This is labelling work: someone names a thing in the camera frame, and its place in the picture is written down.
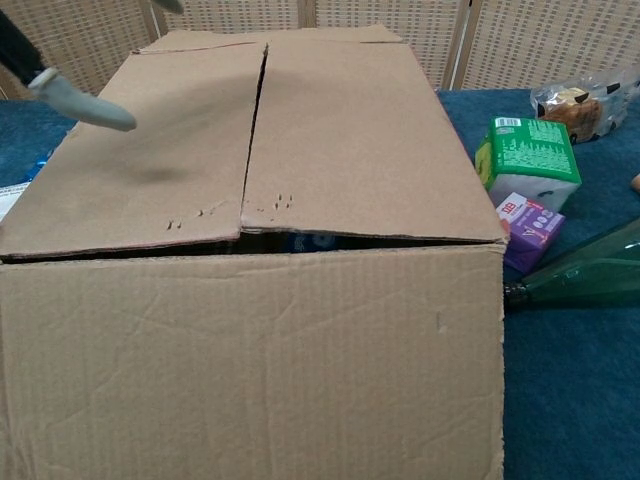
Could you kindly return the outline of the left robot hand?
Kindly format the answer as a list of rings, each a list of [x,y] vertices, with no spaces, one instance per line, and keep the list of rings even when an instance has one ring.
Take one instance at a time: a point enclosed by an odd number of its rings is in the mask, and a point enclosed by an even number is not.
[[[137,127],[129,111],[76,88],[57,68],[46,66],[40,50],[4,12],[1,64],[38,100],[65,117],[121,132]]]

